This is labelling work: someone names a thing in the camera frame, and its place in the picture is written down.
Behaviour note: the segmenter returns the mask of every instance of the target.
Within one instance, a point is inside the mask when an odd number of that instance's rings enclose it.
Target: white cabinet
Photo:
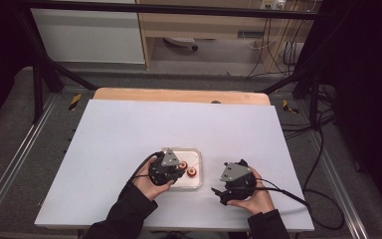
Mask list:
[[[133,0],[82,2],[135,3]],[[32,9],[49,56],[60,62],[144,64],[136,13]]]

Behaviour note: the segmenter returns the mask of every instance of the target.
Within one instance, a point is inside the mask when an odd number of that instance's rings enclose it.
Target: sleeve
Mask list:
[[[248,219],[254,239],[288,239],[287,229],[278,210],[259,213]]]
[[[106,220],[93,224],[85,239],[135,239],[144,219],[156,208],[155,201],[148,200],[135,185],[128,182],[110,208]]]

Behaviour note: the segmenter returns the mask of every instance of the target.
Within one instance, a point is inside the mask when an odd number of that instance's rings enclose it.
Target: white table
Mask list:
[[[303,198],[274,107],[91,100],[35,224],[85,229],[104,220],[133,171],[163,146],[198,148],[203,184],[157,197],[144,229],[249,230],[250,214],[222,205],[210,189],[223,189],[223,163],[241,158]],[[303,205],[271,195],[289,232],[313,230]]]

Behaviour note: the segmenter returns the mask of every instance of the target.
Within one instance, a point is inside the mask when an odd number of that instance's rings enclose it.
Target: white container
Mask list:
[[[167,148],[163,147],[162,151],[166,152]],[[171,190],[194,190],[197,189],[203,183],[202,173],[202,156],[200,150],[197,148],[187,147],[170,147],[178,157],[179,161],[186,161],[188,168],[194,167],[197,170],[197,174],[193,177],[188,176],[187,172],[182,175],[172,186]]]

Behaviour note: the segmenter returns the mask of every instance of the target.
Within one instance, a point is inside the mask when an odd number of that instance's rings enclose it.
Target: aluminum rail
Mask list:
[[[39,133],[45,125],[49,115],[51,114],[51,111],[54,107],[57,98],[58,95],[50,96],[47,103],[45,104],[44,113],[42,117],[39,118],[37,123],[31,126],[29,132],[27,133],[26,137],[24,138],[23,142],[21,143],[20,147],[18,148],[17,152],[15,153],[11,162],[9,163],[7,169],[3,173],[0,179],[0,204],[4,199],[6,193],[8,192],[9,188],[11,187],[12,182],[17,176],[18,171],[23,165],[24,160],[29,154],[30,149],[36,141],[36,138],[39,136]]]

